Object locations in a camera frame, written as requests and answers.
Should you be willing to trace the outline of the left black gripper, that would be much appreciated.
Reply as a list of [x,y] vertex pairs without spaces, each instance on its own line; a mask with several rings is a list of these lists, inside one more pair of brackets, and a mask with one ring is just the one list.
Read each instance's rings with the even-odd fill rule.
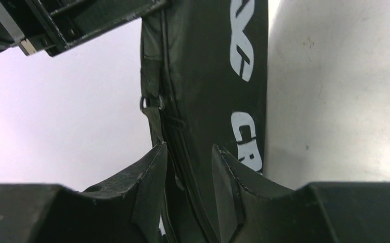
[[0,54],[55,57],[106,32],[147,16],[166,0],[0,1]]

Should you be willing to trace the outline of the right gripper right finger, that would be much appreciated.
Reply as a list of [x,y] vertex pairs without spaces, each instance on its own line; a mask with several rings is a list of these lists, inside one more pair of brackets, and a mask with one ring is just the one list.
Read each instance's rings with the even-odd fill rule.
[[390,183],[281,186],[212,148],[220,242],[390,242]]

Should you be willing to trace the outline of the black racket bag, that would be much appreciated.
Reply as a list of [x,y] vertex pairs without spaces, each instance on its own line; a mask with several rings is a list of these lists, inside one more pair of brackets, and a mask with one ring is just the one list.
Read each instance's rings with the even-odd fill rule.
[[142,19],[140,108],[168,149],[166,242],[220,239],[214,145],[263,171],[267,46],[267,1],[168,1]]

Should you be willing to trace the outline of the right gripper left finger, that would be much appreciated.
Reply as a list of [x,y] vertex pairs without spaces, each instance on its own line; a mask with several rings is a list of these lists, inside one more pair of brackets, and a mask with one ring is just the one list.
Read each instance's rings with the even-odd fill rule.
[[0,184],[0,242],[161,242],[167,145],[83,192]]

